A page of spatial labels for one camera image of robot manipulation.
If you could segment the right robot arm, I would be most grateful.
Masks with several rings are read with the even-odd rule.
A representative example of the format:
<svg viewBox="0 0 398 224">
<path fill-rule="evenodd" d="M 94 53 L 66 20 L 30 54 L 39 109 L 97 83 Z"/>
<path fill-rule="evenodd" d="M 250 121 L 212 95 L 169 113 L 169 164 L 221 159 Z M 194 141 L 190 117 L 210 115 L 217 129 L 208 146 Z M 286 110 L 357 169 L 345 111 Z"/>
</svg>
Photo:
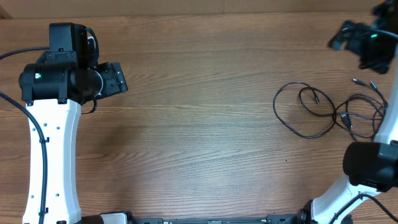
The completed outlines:
<svg viewBox="0 0 398 224">
<path fill-rule="evenodd" d="M 397 1 L 373 7 L 371 26 L 345 21 L 328 45 L 360 57 L 361 69 L 385 74 L 397 58 Z M 367 199 L 397 187 L 397 87 L 394 86 L 378 132 L 371 142 L 351 143 L 342 176 L 320 197 L 290 219 L 291 223 L 351 223 L 348 214 Z"/>
</svg>

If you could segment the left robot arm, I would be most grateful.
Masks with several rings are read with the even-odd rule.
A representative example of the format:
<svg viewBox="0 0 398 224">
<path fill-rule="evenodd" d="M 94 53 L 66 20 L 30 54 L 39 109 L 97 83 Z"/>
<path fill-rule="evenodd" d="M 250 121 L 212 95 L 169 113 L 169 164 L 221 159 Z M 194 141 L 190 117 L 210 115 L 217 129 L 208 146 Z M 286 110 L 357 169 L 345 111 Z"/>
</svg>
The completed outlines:
<svg viewBox="0 0 398 224">
<path fill-rule="evenodd" d="M 19 77 L 30 127 L 29 197 L 24 223 L 131 223 L 128 212 L 85 217 L 76 191 L 76 134 L 82 106 L 127 91 L 119 63 L 99 63 L 89 27 L 49 26 L 49 50 Z"/>
</svg>

